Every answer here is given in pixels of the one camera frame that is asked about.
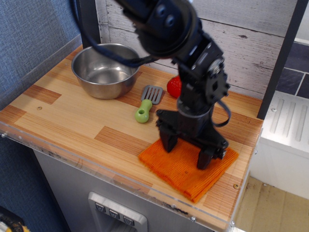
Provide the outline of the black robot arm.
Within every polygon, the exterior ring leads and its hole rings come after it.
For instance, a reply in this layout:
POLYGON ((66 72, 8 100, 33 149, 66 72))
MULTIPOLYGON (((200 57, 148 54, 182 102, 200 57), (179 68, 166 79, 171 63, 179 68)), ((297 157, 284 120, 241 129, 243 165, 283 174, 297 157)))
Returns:
POLYGON ((170 152, 179 138, 200 148, 197 167, 223 158, 228 142, 212 120, 230 88, 223 52, 203 31, 192 4, 186 0, 121 0, 124 15, 135 25, 139 41, 152 57, 178 65, 182 83, 177 110, 156 112, 161 141, 170 152))

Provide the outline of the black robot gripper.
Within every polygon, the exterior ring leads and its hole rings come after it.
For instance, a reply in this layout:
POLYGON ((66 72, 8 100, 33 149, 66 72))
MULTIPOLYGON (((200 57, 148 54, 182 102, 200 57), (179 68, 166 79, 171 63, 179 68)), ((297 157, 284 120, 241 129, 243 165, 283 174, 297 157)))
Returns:
POLYGON ((178 111, 157 110, 160 138, 164 149, 169 153, 177 144, 178 138, 201 148, 197 168, 205 170, 212 159, 225 156, 228 142, 215 129, 212 121, 214 107, 198 114, 192 114, 184 108, 178 111))

